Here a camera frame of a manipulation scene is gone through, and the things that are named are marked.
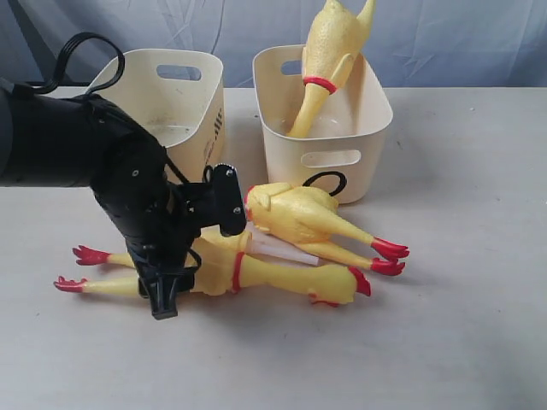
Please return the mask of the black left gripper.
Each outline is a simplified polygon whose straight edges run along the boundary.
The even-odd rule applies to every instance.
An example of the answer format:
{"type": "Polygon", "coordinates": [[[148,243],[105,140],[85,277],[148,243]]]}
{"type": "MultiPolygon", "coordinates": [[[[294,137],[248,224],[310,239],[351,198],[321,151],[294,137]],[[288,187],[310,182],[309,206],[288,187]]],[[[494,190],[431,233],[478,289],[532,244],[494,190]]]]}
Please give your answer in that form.
{"type": "Polygon", "coordinates": [[[190,291],[195,285],[197,263],[186,266],[187,253],[173,261],[160,261],[153,254],[135,255],[138,272],[138,293],[150,299],[155,319],[170,319],[178,315],[176,296],[190,291]]]}

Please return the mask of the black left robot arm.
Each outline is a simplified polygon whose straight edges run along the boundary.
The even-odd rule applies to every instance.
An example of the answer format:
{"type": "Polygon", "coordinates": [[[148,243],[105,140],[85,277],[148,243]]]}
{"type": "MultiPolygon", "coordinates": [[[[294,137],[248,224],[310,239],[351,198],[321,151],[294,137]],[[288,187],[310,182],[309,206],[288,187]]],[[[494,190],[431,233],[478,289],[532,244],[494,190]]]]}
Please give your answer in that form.
{"type": "Polygon", "coordinates": [[[96,94],[57,99],[1,85],[1,185],[89,187],[124,237],[152,316],[177,316],[194,285],[186,256],[197,236],[182,184],[155,137],[96,94]]]}

